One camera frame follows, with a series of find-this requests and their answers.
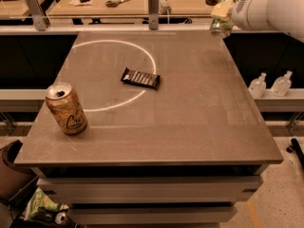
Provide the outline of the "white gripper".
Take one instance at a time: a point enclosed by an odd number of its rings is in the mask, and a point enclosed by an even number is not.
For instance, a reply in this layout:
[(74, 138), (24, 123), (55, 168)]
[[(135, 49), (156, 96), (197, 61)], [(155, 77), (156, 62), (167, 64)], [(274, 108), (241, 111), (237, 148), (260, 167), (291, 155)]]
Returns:
[(270, 30), (273, 26), (267, 17), (268, 0), (226, 0), (216, 4), (211, 12), (213, 18), (229, 19), (244, 30)]

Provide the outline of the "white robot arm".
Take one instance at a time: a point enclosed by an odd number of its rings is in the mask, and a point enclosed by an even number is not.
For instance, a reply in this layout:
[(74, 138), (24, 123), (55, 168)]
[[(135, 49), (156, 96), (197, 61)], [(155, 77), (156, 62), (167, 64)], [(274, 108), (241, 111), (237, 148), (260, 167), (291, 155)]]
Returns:
[(228, 37), (233, 26), (247, 31), (280, 31), (304, 42), (304, 0), (220, 0), (210, 32)]

